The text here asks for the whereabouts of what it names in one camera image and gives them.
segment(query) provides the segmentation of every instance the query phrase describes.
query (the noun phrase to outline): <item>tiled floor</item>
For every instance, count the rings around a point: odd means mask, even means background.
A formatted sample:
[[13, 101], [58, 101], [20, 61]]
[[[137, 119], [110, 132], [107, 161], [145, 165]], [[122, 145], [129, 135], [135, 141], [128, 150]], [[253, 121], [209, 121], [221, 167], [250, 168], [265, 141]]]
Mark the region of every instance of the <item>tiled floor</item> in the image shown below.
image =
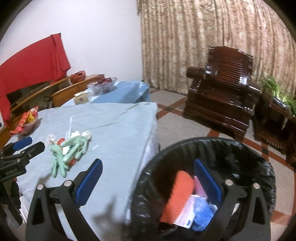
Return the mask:
[[[192, 137], [223, 137], [233, 139], [230, 133], [221, 133], [217, 126], [206, 126], [182, 117], [187, 97], [182, 94], [150, 88], [151, 100], [158, 103], [157, 125], [161, 149]], [[296, 210], [295, 180], [293, 169], [286, 164], [285, 155], [253, 137], [253, 126], [245, 135], [244, 144], [271, 163], [276, 174], [276, 206], [271, 219], [271, 241], [276, 241], [286, 229]]]

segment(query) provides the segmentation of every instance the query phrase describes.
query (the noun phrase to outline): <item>beige patterned curtain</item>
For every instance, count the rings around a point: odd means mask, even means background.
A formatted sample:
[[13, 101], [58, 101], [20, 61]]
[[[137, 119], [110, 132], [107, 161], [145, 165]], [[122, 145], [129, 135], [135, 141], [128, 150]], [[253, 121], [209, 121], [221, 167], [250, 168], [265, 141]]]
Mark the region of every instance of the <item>beige patterned curtain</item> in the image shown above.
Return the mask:
[[264, 1], [137, 1], [144, 81], [152, 87], [187, 93], [187, 68], [205, 67], [208, 46], [228, 46], [254, 56], [254, 79], [271, 74], [294, 93], [296, 44]]

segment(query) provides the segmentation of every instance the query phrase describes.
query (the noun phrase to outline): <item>wooden side table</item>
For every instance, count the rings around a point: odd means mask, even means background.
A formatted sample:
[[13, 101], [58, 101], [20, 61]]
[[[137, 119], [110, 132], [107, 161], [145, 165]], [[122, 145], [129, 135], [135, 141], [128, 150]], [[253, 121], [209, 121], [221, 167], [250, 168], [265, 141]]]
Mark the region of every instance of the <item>wooden side table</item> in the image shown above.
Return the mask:
[[274, 101], [269, 102], [261, 96], [253, 116], [254, 139], [267, 142], [281, 153], [286, 153], [286, 142], [291, 139], [286, 124], [292, 118], [289, 109], [282, 108]]
[[296, 170], [296, 118], [289, 119], [286, 128], [290, 132], [286, 141], [286, 161]]

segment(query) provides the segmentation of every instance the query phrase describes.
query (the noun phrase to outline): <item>plastic bag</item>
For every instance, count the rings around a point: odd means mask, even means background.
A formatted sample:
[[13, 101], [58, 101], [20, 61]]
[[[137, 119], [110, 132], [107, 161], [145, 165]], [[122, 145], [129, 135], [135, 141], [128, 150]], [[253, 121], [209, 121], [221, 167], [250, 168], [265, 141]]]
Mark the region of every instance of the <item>plastic bag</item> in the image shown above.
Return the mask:
[[70, 81], [72, 84], [76, 84], [80, 81], [83, 81], [85, 79], [86, 75], [85, 75], [85, 71], [82, 70], [82, 71], [79, 71], [75, 74], [72, 74], [71, 75], [71, 78], [70, 78]]
[[[217, 170], [236, 184], [260, 184], [271, 216], [276, 200], [274, 170], [257, 152], [230, 139], [199, 137], [178, 142], [157, 154], [142, 171], [131, 203], [129, 235], [133, 240], [194, 240], [200, 232], [158, 222], [168, 201], [177, 171], [194, 176], [193, 162], [202, 159], [209, 169]], [[225, 233], [233, 231], [239, 210], [232, 216]]]
[[33, 131], [38, 120], [38, 106], [35, 106], [28, 112], [25, 112], [15, 130], [10, 131], [10, 135], [19, 137], [22, 135], [29, 135]]
[[115, 82], [117, 80], [117, 78], [115, 77], [112, 77], [111, 78], [111, 82], [110, 83], [105, 83], [105, 84], [100, 84], [98, 85], [98, 82], [94, 82], [94, 83], [90, 83], [87, 85], [87, 87], [89, 89], [91, 89], [91, 96], [98, 96], [98, 95], [103, 95], [103, 94], [106, 94], [106, 93], [109, 93], [113, 90], [115, 90]]
[[214, 212], [203, 197], [197, 197], [194, 203], [195, 218], [192, 224], [194, 231], [204, 231], [214, 216]]

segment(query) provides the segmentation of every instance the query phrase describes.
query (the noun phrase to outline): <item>blue gripper pad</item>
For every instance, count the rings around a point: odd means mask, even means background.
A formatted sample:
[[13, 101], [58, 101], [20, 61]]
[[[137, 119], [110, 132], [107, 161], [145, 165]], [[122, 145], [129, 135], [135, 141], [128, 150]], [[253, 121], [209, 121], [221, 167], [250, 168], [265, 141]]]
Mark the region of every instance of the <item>blue gripper pad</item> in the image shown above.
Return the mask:
[[194, 174], [196, 175], [197, 179], [200, 181], [205, 193], [208, 196], [209, 201], [214, 204], [218, 205], [221, 203], [222, 200], [222, 192], [218, 184], [210, 175], [207, 168], [202, 164], [199, 159], [196, 159], [193, 164]]
[[21, 141], [16, 142], [13, 145], [13, 150], [19, 151], [19, 150], [21, 150], [21, 149], [23, 149], [26, 146], [31, 145], [31, 144], [32, 144], [32, 138], [31, 137], [26, 137], [26, 138], [22, 139]]
[[100, 159], [94, 160], [87, 171], [80, 172], [75, 178], [74, 183], [79, 183], [78, 187], [74, 189], [75, 203], [77, 207], [83, 206], [87, 203], [96, 183], [103, 172], [103, 163]]

